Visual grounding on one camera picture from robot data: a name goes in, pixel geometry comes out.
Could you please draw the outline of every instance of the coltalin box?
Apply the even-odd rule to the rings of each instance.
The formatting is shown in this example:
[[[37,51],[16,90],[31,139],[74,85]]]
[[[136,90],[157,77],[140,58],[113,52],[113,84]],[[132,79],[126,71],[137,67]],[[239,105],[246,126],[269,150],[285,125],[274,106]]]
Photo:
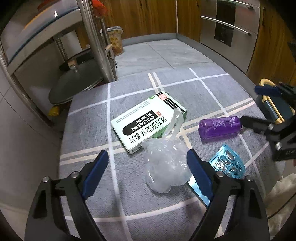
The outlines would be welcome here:
[[[142,141],[159,137],[179,107],[185,119],[187,110],[166,92],[159,92],[111,121],[121,142],[132,154],[142,148]]]

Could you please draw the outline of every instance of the screw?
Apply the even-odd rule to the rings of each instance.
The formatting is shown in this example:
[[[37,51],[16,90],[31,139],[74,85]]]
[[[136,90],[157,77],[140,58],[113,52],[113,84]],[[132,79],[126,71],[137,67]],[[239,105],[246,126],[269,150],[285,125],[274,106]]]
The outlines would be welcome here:
[[[216,174],[218,177],[224,177],[224,175],[225,175],[224,172],[222,172],[222,171],[217,171]]]
[[[269,124],[268,127],[267,127],[269,130],[272,130],[274,128],[274,125],[273,124]]]
[[[276,149],[277,150],[280,150],[281,149],[281,143],[280,142],[276,143]]]
[[[246,179],[247,179],[248,181],[250,181],[250,182],[253,181],[253,178],[252,178],[250,175],[247,175],[247,176],[246,176]]]
[[[42,179],[42,182],[44,182],[44,183],[46,183],[46,182],[48,182],[49,181],[49,177],[48,176],[46,176],[46,177],[44,177],[43,179]]]
[[[71,173],[71,177],[72,178],[76,178],[76,177],[78,177],[79,176],[79,172],[72,172]]]

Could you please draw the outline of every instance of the wooden cabinet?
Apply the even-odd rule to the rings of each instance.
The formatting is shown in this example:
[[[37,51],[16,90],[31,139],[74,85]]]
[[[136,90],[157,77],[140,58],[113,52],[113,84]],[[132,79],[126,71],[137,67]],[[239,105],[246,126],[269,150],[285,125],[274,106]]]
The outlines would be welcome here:
[[[200,41],[200,2],[201,0],[177,0],[178,33]]]
[[[296,85],[296,63],[288,46],[292,33],[275,8],[260,1],[260,25],[247,76],[258,84],[266,78]]]
[[[107,27],[121,26],[122,38],[175,33],[175,0],[103,0]]]

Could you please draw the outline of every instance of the bottle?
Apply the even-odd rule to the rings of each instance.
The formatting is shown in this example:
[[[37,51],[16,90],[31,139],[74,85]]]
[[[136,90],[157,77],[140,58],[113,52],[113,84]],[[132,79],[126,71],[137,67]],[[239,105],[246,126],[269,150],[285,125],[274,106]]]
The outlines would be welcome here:
[[[237,116],[204,119],[199,123],[201,138],[209,138],[238,132],[242,125]]]

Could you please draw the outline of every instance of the stainless steel appliance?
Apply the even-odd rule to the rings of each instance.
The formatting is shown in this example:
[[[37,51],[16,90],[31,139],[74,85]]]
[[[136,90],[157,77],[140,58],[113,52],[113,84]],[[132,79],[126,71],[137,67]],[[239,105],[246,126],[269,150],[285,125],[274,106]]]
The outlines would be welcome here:
[[[202,0],[200,42],[246,73],[256,44],[259,0]]]

